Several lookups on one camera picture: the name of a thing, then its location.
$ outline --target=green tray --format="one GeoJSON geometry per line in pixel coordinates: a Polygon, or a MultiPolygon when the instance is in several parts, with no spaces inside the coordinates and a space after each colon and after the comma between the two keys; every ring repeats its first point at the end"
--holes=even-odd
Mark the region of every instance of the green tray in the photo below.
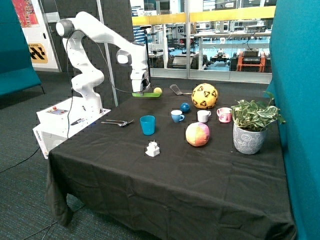
{"type": "Polygon", "coordinates": [[[161,96],[159,92],[144,92],[141,96],[140,93],[132,93],[132,96],[136,98],[158,98],[161,96]]]}

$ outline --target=pink mug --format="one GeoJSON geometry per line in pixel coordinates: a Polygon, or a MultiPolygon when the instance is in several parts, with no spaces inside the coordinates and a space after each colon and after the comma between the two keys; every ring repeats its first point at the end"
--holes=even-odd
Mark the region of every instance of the pink mug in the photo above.
{"type": "Polygon", "coordinates": [[[228,107],[219,108],[216,111],[216,114],[219,117],[219,121],[222,122],[222,123],[230,123],[231,119],[232,119],[230,111],[232,111],[232,109],[228,108],[228,107]]]}

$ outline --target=small blue ball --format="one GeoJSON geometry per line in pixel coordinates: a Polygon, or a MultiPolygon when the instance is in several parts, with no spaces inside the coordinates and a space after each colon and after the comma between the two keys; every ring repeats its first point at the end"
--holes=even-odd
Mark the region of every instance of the small blue ball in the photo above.
{"type": "Polygon", "coordinates": [[[190,111],[190,105],[188,103],[184,102],[184,103],[181,104],[180,110],[181,110],[181,112],[186,114],[186,113],[188,113],[190,111]]]}

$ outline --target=glass window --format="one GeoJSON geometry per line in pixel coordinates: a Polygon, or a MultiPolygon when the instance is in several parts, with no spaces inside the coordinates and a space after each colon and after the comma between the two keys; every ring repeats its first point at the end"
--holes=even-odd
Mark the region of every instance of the glass window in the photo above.
{"type": "MultiPolygon", "coordinates": [[[[131,0],[150,24],[151,75],[269,83],[276,0],[131,0]]],[[[143,41],[137,31],[136,41],[143,41]]]]}

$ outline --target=potted plant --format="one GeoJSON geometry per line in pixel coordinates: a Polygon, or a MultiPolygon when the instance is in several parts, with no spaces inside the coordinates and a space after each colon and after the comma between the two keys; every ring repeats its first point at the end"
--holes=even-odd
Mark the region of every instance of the potted plant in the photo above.
{"type": "Polygon", "coordinates": [[[269,103],[262,101],[237,101],[238,105],[231,106],[233,119],[233,143],[235,148],[243,154],[255,154],[263,145],[267,129],[274,121],[284,124],[285,119],[279,114],[280,109],[271,105],[274,96],[269,96],[269,103]]]}

